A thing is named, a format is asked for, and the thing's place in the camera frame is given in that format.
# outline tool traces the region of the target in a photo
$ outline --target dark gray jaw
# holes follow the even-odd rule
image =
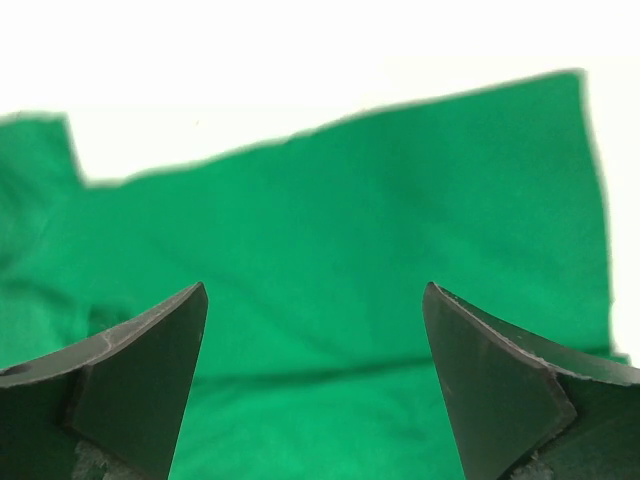
[[[166,479],[206,313],[198,284],[128,322],[0,371],[0,478]]]
[[[434,284],[424,316],[468,480],[640,478],[640,370],[555,344]]]

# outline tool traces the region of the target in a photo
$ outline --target white wall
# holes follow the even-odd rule
[[[380,105],[585,68],[614,338],[640,365],[635,16],[611,3],[440,3],[4,2],[0,111],[68,111],[87,181],[117,181]]]

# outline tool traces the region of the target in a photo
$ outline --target green fabric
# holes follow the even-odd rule
[[[462,479],[427,282],[608,348],[582,81],[371,113],[120,187],[78,187],[63,118],[6,124],[0,215],[19,228],[1,244],[0,364],[25,359],[14,338],[44,353],[203,281],[172,479]]]

